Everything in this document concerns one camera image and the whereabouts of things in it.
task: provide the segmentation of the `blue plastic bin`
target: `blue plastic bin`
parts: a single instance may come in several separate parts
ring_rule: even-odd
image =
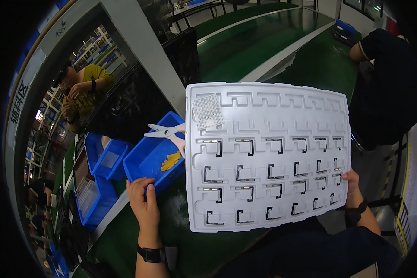
[[[344,22],[343,20],[337,19],[337,26],[343,28],[343,30],[350,35],[353,35],[355,33],[355,28],[352,27],[349,23]]]
[[[174,127],[184,123],[184,120],[173,112],[168,112],[157,124]],[[176,136],[184,139],[183,133]],[[184,158],[179,159],[170,170],[161,172],[162,162],[167,155],[178,152],[178,147],[167,138],[144,137],[123,159],[123,167],[128,180],[134,181],[140,177],[155,178],[156,195],[159,195],[173,181],[185,172]]]
[[[49,247],[52,252],[52,258],[51,258],[52,264],[54,265],[56,272],[57,272],[57,266],[60,266],[60,269],[63,273],[63,277],[68,277],[68,273],[70,273],[70,269],[67,266],[65,257],[63,256],[60,250],[56,249],[56,247],[54,246],[54,243],[50,242]]]
[[[104,149],[101,139],[101,135],[94,133],[88,133],[85,138],[90,174],[120,181],[125,175],[122,160],[131,148],[125,142],[111,139]]]
[[[202,2],[204,2],[204,1],[206,1],[206,0],[193,0],[193,1],[190,1],[190,2],[187,4],[187,6],[192,6],[192,5],[194,5],[194,4],[199,4],[199,3],[202,3]]]
[[[111,181],[105,179],[104,177],[94,176],[95,185],[97,187],[98,196],[95,201],[92,202],[92,205],[88,213],[83,216],[82,211],[79,208],[79,203],[76,197],[77,209],[79,210],[80,222],[85,227],[89,225],[99,225],[102,219],[104,219],[107,212],[111,207],[116,203],[118,197],[116,191],[114,190],[113,184]]]

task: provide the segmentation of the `green workbench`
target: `green workbench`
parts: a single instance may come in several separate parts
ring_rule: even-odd
[[[264,10],[262,13],[268,12],[263,8],[265,6],[267,5],[229,13],[224,15],[224,22],[222,22],[224,16],[212,20],[216,28],[219,26],[222,28],[232,22],[259,14],[253,9],[259,8],[260,11]],[[290,13],[275,14],[268,18],[264,16],[259,20],[249,21],[243,26],[238,25],[232,30],[212,36],[205,43],[199,44],[198,52],[203,81],[237,82],[247,74],[247,71],[265,62],[275,51],[281,51],[282,48],[306,35],[306,32],[311,32],[332,21],[326,16],[317,15],[317,26],[303,30],[296,27],[297,25],[289,24],[289,22],[299,22],[297,16],[298,12],[295,13],[295,10]],[[199,38],[217,30],[210,25],[210,22],[211,20],[195,28]],[[290,67],[267,82],[311,86],[342,92],[348,96],[349,101],[358,71],[358,65],[348,58],[349,49],[334,41],[330,30],[326,30],[296,53],[296,58]],[[54,193],[62,182],[63,170],[66,180],[72,171],[73,153],[74,147],[71,146],[65,157],[64,169],[61,169],[57,176]],[[120,195],[126,188],[125,179],[114,182],[113,185],[117,194]],[[158,197],[158,206],[161,211],[160,233],[164,244],[175,244],[179,247],[180,277],[209,276],[270,230],[256,229],[248,232],[214,234],[192,233],[189,228],[184,175]],[[95,262],[97,259],[100,262],[107,262],[121,278],[134,277],[138,232],[137,220],[130,206],[127,205],[91,248],[88,260]],[[79,277],[87,277],[80,267],[74,273],[74,278]]]

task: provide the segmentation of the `white pillar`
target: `white pillar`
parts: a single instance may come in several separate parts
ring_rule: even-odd
[[[131,52],[172,107],[184,118],[185,87],[139,3],[136,0],[101,0],[101,3]]]

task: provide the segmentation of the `woman in yellow shirt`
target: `woman in yellow shirt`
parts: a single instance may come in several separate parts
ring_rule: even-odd
[[[90,64],[76,73],[67,64],[53,80],[53,87],[70,89],[62,102],[62,115],[73,133],[80,132],[82,123],[99,101],[113,85],[114,77],[98,65]]]

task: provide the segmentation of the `white scissors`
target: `white scissors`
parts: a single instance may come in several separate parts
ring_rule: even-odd
[[[154,132],[144,133],[145,137],[155,137],[155,138],[168,138],[171,142],[173,142],[176,147],[178,147],[179,151],[182,154],[182,157],[185,159],[185,153],[183,149],[185,148],[185,140],[179,138],[175,135],[176,132],[185,132],[185,123],[177,125],[175,127],[165,127],[162,125],[154,125],[149,124],[148,127]]]

